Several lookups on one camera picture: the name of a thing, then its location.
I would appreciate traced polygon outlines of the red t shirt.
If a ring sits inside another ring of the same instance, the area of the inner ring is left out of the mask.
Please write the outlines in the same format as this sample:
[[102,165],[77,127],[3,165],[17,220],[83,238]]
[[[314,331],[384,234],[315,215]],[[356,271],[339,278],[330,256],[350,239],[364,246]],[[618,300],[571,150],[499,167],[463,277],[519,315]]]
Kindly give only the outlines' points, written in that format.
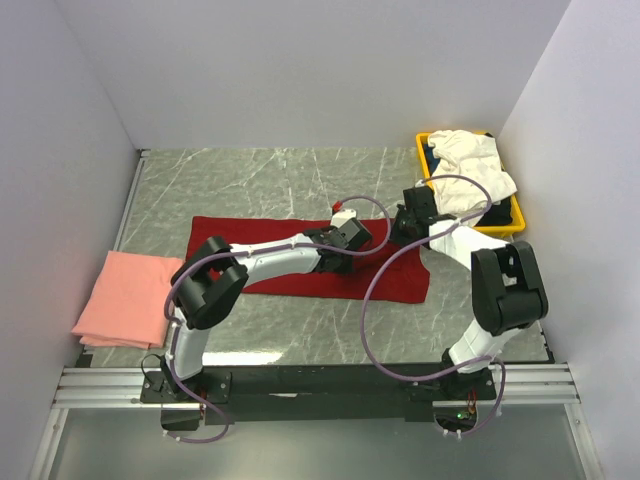
[[[195,216],[186,256],[191,257],[212,236],[227,243],[250,244],[284,239],[309,229],[327,226],[327,220],[215,218]],[[248,294],[361,300],[376,272],[399,247],[389,243],[374,255],[356,257],[354,271],[294,274],[265,280],[248,286]],[[377,282],[371,298],[406,304],[425,301],[430,273],[423,266],[420,253],[413,249],[395,260]]]

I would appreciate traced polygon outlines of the black garment in bin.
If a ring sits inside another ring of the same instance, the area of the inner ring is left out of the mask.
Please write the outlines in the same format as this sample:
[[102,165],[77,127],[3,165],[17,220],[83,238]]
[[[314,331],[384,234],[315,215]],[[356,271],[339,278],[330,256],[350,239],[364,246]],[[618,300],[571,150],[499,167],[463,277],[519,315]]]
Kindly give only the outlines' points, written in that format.
[[503,227],[513,222],[511,198],[494,203],[476,223],[477,227]]

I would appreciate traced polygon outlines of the yellow plastic bin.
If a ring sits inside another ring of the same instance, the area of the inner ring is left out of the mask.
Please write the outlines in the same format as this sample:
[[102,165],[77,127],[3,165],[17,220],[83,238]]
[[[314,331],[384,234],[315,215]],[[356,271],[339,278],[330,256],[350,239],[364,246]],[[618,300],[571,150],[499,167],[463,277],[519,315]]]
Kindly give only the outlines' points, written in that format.
[[[426,160],[423,152],[423,144],[428,143],[428,138],[430,135],[431,135],[430,132],[417,133],[415,136],[415,143],[416,143],[416,156],[421,166],[424,183],[430,188],[433,188],[433,184],[429,180],[431,175],[428,172]],[[475,229],[483,234],[497,237],[497,238],[506,238],[506,237],[513,236],[514,234],[523,232],[526,228],[526,221],[522,213],[520,204],[518,202],[516,195],[512,195],[510,198],[512,203],[512,217],[513,217],[513,222],[510,225],[503,226],[503,227],[477,227],[475,225]]]

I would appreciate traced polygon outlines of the white t shirt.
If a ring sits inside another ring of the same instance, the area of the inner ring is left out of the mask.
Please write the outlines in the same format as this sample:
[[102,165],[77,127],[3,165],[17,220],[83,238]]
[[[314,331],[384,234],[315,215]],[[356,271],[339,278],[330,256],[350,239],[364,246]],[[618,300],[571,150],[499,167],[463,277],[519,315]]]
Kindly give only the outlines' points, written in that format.
[[[517,191],[512,177],[503,170],[496,140],[465,130],[438,130],[427,145],[439,160],[435,176],[460,175],[479,183],[493,203]],[[485,194],[473,183],[460,178],[442,178],[433,183],[435,203],[441,214],[465,217],[482,211],[488,204]]]

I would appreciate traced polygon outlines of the folded pink t shirt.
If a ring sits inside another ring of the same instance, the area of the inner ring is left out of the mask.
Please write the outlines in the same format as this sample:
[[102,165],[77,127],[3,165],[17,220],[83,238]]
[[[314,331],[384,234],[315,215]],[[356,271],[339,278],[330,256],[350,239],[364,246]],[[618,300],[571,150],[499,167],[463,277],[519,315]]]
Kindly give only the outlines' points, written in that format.
[[92,347],[161,347],[164,302],[182,265],[174,257],[110,251],[72,333]]

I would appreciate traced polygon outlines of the blue garment in bin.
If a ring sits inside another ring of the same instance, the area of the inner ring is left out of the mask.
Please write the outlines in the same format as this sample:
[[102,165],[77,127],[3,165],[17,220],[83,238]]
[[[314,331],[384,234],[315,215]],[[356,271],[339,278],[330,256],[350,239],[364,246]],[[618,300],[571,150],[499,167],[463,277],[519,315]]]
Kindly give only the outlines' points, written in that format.
[[427,169],[430,175],[432,175],[440,163],[440,158],[434,153],[434,149],[427,143],[423,144],[423,152],[426,160]]

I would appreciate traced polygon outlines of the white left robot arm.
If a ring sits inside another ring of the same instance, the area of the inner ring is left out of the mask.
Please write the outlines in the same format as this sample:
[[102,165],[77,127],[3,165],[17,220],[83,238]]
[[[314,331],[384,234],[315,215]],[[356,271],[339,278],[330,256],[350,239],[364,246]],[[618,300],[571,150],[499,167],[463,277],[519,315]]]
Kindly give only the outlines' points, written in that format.
[[245,288],[292,274],[349,273],[352,253],[372,239],[355,217],[259,244],[207,239],[171,279],[165,306],[176,326],[161,364],[166,392],[179,402],[197,395],[210,330],[228,317]]

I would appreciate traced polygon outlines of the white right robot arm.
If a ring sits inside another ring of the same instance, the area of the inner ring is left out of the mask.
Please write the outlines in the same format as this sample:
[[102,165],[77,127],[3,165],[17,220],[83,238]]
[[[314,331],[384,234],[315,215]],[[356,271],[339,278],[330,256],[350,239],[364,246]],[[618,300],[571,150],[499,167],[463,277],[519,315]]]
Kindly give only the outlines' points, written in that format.
[[474,386],[472,373],[486,368],[519,331],[544,318],[549,309],[537,260],[530,244],[508,243],[461,226],[437,212],[427,186],[403,191],[390,240],[406,247],[420,240],[470,271],[474,318],[444,354],[452,365],[439,374],[444,395],[460,399]]

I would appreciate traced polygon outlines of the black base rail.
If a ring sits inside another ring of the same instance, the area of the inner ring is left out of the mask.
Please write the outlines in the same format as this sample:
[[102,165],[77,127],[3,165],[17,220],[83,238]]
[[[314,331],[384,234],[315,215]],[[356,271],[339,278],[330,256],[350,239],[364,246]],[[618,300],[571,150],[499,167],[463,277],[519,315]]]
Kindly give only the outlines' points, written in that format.
[[497,396],[487,368],[410,383],[366,364],[206,366],[185,384],[225,412],[222,418],[204,409],[208,425],[387,418],[431,422],[438,402],[467,405]]

